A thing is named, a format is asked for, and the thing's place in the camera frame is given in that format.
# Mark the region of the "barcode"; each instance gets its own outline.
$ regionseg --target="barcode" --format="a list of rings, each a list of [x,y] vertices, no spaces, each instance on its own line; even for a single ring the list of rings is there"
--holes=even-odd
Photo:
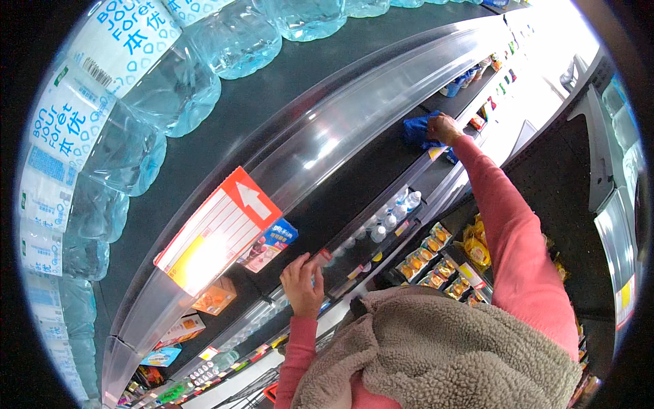
[[[82,64],[82,68],[85,69],[87,73],[91,74],[91,76],[95,78],[97,82],[102,84],[102,86],[107,86],[114,80],[109,74],[104,72],[104,70],[102,70],[102,68],[100,68],[91,57],[86,57],[86,60],[84,60],[84,63]]]

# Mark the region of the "left hand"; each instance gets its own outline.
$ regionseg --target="left hand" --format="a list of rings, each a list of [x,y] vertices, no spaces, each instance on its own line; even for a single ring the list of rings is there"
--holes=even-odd
[[[314,261],[309,261],[309,253],[292,261],[279,279],[284,286],[293,313],[296,317],[317,319],[324,299],[322,268]],[[315,285],[311,285],[311,276]]]

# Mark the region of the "shelf price label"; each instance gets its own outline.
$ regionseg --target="shelf price label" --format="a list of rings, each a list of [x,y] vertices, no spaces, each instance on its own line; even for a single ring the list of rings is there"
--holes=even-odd
[[[281,216],[239,166],[193,213],[154,265],[197,297]]]

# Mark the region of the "white arrow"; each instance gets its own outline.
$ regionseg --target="white arrow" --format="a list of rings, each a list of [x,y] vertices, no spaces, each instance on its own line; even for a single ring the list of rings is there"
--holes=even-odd
[[[239,189],[244,206],[250,206],[262,220],[266,220],[270,216],[272,212],[259,200],[259,192],[238,182],[236,182],[236,187]]]

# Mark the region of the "price tag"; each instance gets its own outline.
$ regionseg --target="price tag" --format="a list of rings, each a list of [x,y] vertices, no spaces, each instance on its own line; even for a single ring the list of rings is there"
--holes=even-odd
[[[281,216],[239,166],[200,205],[154,265],[189,295],[199,296]]]
[[[615,330],[621,329],[634,313],[636,300],[636,276],[631,276],[627,284],[615,294]]]
[[[479,277],[477,272],[475,272],[475,270],[473,270],[472,267],[467,262],[461,264],[458,267],[458,271],[460,271],[461,274],[464,275],[466,280],[468,280],[468,283],[470,283],[470,285],[475,290],[479,290],[486,287],[486,282]]]

